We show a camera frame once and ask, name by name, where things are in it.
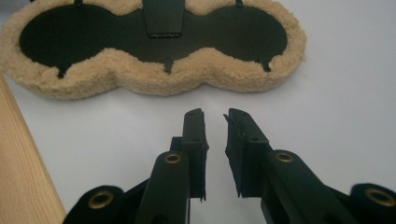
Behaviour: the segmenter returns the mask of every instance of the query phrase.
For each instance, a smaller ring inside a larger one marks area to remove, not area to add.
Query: clamp jaw
[[[296,154],[273,150],[253,118],[230,109],[226,155],[238,195],[262,198],[269,224],[393,224],[396,193],[359,184],[350,195],[325,186]],[[64,224],[190,223],[190,198],[205,199],[208,144],[204,112],[184,118],[183,136],[155,161],[148,180],[127,192],[110,186],[84,194]]]

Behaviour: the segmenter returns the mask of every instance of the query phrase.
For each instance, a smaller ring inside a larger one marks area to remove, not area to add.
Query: fluffy wool edge
[[[73,0],[36,0],[11,16],[0,33],[0,71],[29,91],[60,100],[81,99],[123,87],[153,95],[173,95],[203,83],[230,91],[268,91],[277,87],[304,59],[306,36],[298,20],[281,4],[271,0],[245,0],[275,17],[285,28],[288,45],[282,55],[269,63],[264,72],[259,63],[244,62],[216,49],[196,50],[175,61],[170,75],[161,63],[144,63],[118,49],[104,49],[94,57],[73,64],[62,79],[59,70],[35,63],[21,51],[19,39],[24,26],[40,13],[73,4]],[[103,7],[122,16],[142,8],[141,0],[84,0],[84,4]],[[206,15],[220,7],[233,6],[234,0],[186,0],[186,10]]]

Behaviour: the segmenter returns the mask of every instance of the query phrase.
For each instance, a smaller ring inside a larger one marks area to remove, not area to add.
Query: white surface
[[[280,87],[237,93],[207,85],[171,97],[123,89],[81,101],[36,96],[8,79],[68,211],[100,185],[130,189],[181,136],[183,115],[205,111],[207,201],[191,223],[265,223],[259,199],[238,199],[224,154],[230,107],[247,111],[273,148],[298,154],[327,185],[396,190],[396,3],[282,0],[308,36],[306,59]],[[29,4],[0,3],[1,23]]]

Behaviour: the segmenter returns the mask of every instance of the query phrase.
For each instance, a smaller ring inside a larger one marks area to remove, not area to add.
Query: wooden board
[[[0,74],[0,224],[62,223],[65,211]]]

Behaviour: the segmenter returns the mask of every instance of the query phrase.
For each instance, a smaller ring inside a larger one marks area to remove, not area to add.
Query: lambswool polishing pad
[[[305,42],[298,20],[271,0],[36,0],[5,23],[0,70],[63,100],[203,83],[267,91],[298,67]]]

